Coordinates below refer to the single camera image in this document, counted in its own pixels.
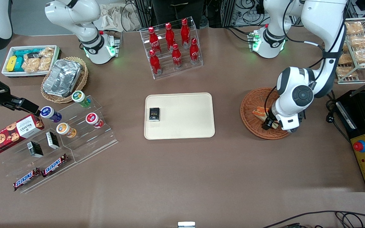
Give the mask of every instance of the round wicker basket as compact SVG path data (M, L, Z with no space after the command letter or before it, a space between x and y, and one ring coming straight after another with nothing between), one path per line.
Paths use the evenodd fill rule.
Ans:
M81 58L77 58L77 57L66 57L66 58L63 58L63 59L78 62L79 64L81 64L81 66L82 66L81 74L78 77L77 82L75 83L74 91L81 90L85 86L85 84L87 83L87 78L88 78L88 69L87 69L87 66L86 66L85 62ZM48 101L52 101L52 102L58 103L58 104L65 104L65 103L68 103L68 102L72 101L71 96L59 97L59 96L47 94L47 93L45 93L45 91L43 91L43 84L46 82L49 75L50 75L50 71L48 72L48 74L43 79L42 87L40 89L42 91L43 97L46 98Z
M240 116L242 117L243 123L246 127L258 137L263 139L276 140L288 136L287 131L281 130L280 127L277 129L271 128L269 130L264 130L262 128L262 121L253 115L252 111L256 109L257 106L264 107L266 97L272 88L258 88L250 91L242 101L240 105ZM274 90L267 101L267 107L271 107L272 103L278 99L278 92Z

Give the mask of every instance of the foil container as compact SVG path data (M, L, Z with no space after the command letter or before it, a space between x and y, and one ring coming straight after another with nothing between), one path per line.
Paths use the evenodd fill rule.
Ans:
M43 84L43 90L50 95L68 97L81 74L82 66L78 62L59 59Z

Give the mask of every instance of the white basket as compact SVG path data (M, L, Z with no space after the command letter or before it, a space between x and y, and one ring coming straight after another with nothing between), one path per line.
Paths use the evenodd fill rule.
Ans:
M11 47L9 49L8 55L6 56L4 66L2 67L1 73L9 78L27 78L27 77L40 77L46 75L49 71L37 71L37 72L9 72L6 70L6 65L8 64L9 58L12 57L17 50L28 50L28 49L42 49L42 48L53 48L54 53L52 57L52 62L50 63L49 71L52 69L55 61L58 58L58 54L60 52L60 48L56 45L42 45L42 46L20 46L20 47Z

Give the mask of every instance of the black pants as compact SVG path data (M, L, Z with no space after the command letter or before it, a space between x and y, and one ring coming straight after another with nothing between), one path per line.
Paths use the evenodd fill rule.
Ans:
M204 0L190 0L188 4L179 6L171 6L168 0L152 0L152 3L157 24L164 24L192 16L195 26L197 29L200 28Z

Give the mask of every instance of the red emergency stop button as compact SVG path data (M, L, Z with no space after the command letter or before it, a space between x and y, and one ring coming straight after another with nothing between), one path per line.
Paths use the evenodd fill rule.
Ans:
M356 151L359 151L361 153L364 153L365 152L365 142L362 141L362 140L359 140L357 142L355 142L353 144L353 148L356 150Z

